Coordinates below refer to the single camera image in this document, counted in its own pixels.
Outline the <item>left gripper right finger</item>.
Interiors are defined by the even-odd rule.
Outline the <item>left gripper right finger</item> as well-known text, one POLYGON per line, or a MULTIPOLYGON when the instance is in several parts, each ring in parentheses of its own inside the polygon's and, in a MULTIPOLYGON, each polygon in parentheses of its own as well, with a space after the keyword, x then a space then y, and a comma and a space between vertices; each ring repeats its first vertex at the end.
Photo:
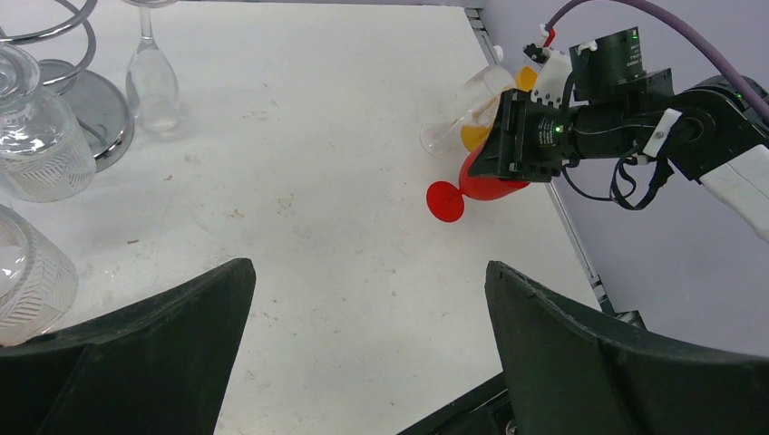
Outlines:
POLYGON ((485 294, 520 434, 765 434, 768 361, 668 338, 499 261, 485 294))

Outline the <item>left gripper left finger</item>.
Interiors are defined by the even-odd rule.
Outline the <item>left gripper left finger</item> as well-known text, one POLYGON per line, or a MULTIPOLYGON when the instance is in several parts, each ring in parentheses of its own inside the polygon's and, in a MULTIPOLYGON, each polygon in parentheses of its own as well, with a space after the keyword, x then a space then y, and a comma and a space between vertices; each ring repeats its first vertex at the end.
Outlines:
POLYGON ((1 351, 4 434, 211 434, 257 282, 236 258, 1 351))

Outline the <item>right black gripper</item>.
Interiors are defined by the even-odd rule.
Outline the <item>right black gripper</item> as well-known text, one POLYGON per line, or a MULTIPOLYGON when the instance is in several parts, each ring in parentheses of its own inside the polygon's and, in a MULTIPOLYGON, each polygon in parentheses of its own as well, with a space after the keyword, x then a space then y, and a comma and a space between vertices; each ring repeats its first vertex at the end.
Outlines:
POLYGON ((470 165, 469 176, 551 182, 568 158, 567 125, 561 110, 531 101, 527 92, 503 92, 490 135, 470 165))

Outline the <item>clear wine glass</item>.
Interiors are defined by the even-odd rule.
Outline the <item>clear wine glass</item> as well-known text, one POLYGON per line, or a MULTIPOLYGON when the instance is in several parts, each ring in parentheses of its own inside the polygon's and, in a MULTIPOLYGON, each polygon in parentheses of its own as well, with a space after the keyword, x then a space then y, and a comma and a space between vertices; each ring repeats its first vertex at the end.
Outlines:
POLYGON ((460 151, 469 152, 464 148, 460 137, 462 121, 468 115, 471 115, 472 111, 481 102, 481 93, 488 91, 483 84, 477 82, 470 83, 473 77, 456 93, 449 120, 430 124, 421 133, 420 141, 423 149, 434 158, 448 157, 460 151))

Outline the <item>red wine glass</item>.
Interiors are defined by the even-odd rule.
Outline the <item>red wine glass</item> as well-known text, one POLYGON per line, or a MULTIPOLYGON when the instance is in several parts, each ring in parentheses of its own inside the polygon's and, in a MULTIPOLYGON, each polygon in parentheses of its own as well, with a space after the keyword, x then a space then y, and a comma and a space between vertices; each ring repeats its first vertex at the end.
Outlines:
POLYGON ((445 180, 432 183, 426 190, 426 204, 438 220, 452 223, 459 220, 465 210, 466 198, 494 201, 504 198, 530 185, 526 181, 503 180, 496 177, 471 177, 469 168, 478 158, 481 148, 469 154, 459 172, 458 185, 445 180))

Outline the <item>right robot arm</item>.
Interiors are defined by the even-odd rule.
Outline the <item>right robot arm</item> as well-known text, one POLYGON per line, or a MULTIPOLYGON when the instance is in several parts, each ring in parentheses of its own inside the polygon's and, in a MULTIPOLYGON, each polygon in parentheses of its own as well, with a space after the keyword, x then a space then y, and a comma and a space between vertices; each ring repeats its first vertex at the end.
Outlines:
POLYGON ((551 47, 554 35, 525 48, 540 74, 532 90, 502 93, 466 178, 548 183, 582 161, 613 160, 607 199, 638 211, 679 172, 767 238, 768 124, 746 92, 723 76, 674 92, 669 70, 644 69, 636 28, 567 53, 551 47))

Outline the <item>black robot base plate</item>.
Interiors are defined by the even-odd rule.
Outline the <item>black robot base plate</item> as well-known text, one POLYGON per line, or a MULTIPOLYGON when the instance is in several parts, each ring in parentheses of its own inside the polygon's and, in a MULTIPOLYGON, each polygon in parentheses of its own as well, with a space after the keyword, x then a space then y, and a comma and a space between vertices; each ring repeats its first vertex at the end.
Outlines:
POLYGON ((502 372, 429 414, 398 435, 517 434, 502 372))

